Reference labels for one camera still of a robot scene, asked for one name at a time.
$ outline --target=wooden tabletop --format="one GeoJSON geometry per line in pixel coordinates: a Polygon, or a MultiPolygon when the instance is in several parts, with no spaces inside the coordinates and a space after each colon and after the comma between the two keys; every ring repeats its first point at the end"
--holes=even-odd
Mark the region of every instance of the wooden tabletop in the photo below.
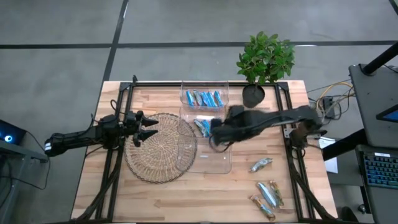
{"type": "MultiPolygon", "coordinates": [[[[304,82],[288,83],[293,107],[307,105],[304,82]]],[[[109,101],[117,99],[119,84],[120,82],[104,82],[96,119],[114,113],[109,101]]],[[[266,97],[257,107],[277,111],[273,87],[265,87],[264,90],[266,97]]],[[[241,105],[241,94],[241,87],[230,87],[229,105],[241,105]]],[[[179,87],[135,87],[131,109],[142,110],[146,116],[156,113],[178,115],[182,106],[179,96],[179,87]]],[[[89,147],[88,152],[96,147],[89,147]]],[[[86,158],[72,218],[81,215],[98,193],[105,158],[105,150],[98,150],[86,158]]],[[[326,210],[337,217],[321,151],[314,147],[306,148],[304,160],[312,192],[326,210]]],[[[269,180],[278,183],[285,203],[282,209],[274,210],[275,222],[297,221],[280,127],[267,128],[260,136],[234,144],[231,161],[232,169],[228,174],[186,172],[166,184],[148,184],[134,176],[123,160],[114,222],[268,222],[249,197],[260,195],[256,182],[267,184],[269,180]],[[273,158],[273,163],[250,174],[248,169],[265,157],[273,158]]],[[[304,217],[308,217],[301,191],[300,198],[304,217]]],[[[105,201],[104,211],[107,210],[108,203],[105,201]]]]}

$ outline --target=monitor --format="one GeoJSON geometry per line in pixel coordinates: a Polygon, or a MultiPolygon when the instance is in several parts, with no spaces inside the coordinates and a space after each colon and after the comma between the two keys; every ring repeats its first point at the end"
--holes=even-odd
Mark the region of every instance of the monitor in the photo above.
{"type": "Polygon", "coordinates": [[[376,115],[376,119],[381,121],[390,121],[398,123],[398,105],[395,105],[378,115],[376,115]]]}

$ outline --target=clear plastic bin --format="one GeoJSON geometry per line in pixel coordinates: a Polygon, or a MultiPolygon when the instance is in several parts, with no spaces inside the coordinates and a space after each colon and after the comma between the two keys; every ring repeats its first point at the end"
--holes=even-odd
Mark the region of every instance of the clear plastic bin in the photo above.
{"type": "Polygon", "coordinates": [[[198,144],[208,144],[209,142],[208,137],[202,134],[200,128],[195,124],[195,120],[199,122],[206,120],[210,126],[211,119],[219,118],[224,120],[225,115],[226,115],[226,108],[216,111],[202,111],[202,110],[195,110],[189,107],[181,107],[180,122],[178,124],[177,131],[182,136],[196,138],[198,144]],[[187,123],[193,129],[193,132],[187,131],[186,129],[187,123]]]}
{"type": "Polygon", "coordinates": [[[181,82],[181,89],[180,89],[180,99],[181,103],[184,105],[184,107],[189,107],[194,110],[210,110],[210,111],[216,111],[216,110],[222,110],[226,105],[228,105],[229,99],[228,99],[228,91],[229,91],[229,85],[227,81],[219,81],[219,82],[214,82],[212,81],[211,83],[206,83],[206,82],[181,82]],[[215,91],[218,91],[220,93],[220,98],[222,101],[222,106],[201,106],[196,103],[196,100],[194,99],[194,104],[190,105],[188,102],[187,98],[187,91],[190,91],[192,93],[193,90],[197,90],[200,93],[208,93],[209,91],[214,93],[215,91]]]}
{"type": "Polygon", "coordinates": [[[177,128],[180,134],[178,138],[178,158],[177,169],[187,172],[201,172],[209,174],[227,174],[231,171],[231,148],[222,152],[226,146],[219,145],[215,150],[209,145],[209,137],[204,137],[194,120],[207,120],[210,124],[211,119],[219,118],[224,120],[226,108],[217,111],[193,110],[191,108],[180,108],[180,124],[177,128]]]}
{"type": "Polygon", "coordinates": [[[232,146],[225,152],[216,152],[208,144],[197,144],[195,138],[180,136],[177,169],[184,172],[227,174],[232,169],[231,149],[232,146]]]}

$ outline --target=blue packaged item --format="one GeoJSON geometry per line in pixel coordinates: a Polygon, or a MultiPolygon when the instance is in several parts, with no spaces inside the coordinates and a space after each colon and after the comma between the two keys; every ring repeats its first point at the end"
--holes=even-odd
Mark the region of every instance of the blue packaged item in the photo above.
{"type": "Polygon", "coordinates": [[[193,99],[193,96],[189,90],[187,90],[187,101],[190,106],[195,106],[195,100],[193,99]]]}
{"type": "Polygon", "coordinates": [[[221,100],[221,94],[219,90],[214,91],[214,97],[217,100],[218,106],[224,106],[223,101],[221,100]]]}
{"type": "Polygon", "coordinates": [[[214,100],[214,95],[209,91],[207,92],[207,95],[209,97],[210,103],[212,106],[217,106],[216,101],[214,100]]]}
{"type": "Polygon", "coordinates": [[[203,103],[203,100],[202,100],[202,98],[200,96],[199,91],[198,90],[193,90],[192,93],[193,93],[193,97],[195,97],[195,100],[197,101],[198,105],[199,106],[204,106],[205,104],[203,103]]]}
{"type": "Polygon", "coordinates": [[[207,120],[203,120],[203,121],[201,121],[201,123],[206,128],[206,137],[209,137],[210,136],[210,124],[209,124],[209,122],[207,122],[207,120]]]}
{"type": "Polygon", "coordinates": [[[195,123],[196,126],[198,126],[203,137],[207,137],[207,130],[206,130],[205,126],[197,119],[194,119],[193,122],[195,123]]]}
{"type": "Polygon", "coordinates": [[[209,98],[207,97],[207,94],[205,92],[202,92],[202,93],[200,93],[200,95],[205,104],[204,106],[211,106],[209,98]]]}

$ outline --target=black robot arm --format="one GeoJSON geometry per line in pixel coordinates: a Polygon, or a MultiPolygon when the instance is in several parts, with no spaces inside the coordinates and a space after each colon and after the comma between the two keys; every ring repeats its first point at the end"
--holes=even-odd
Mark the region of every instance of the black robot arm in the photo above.
{"type": "Polygon", "coordinates": [[[151,126],[158,121],[148,119],[142,111],[128,112],[126,121],[120,121],[115,115],[107,115],[98,121],[98,125],[91,126],[85,131],[68,134],[53,134],[45,142],[45,154],[52,157],[63,154],[69,149],[101,144],[104,149],[115,149],[121,138],[133,135],[134,145],[139,147],[140,141],[145,141],[157,130],[142,130],[141,126],[151,126]]]}
{"type": "Polygon", "coordinates": [[[315,134],[322,123],[315,110],[301,106],[292,110],[265,113],[260,110],[244,110],[243,106],[231,106],[226,119],[211,120],[212,142],[218,146],[222,142],[240,142],[259,135],[264,129],[283,124],[300,122],[290,133],[295,147],[304,147],[308,134],[315,134]]]}

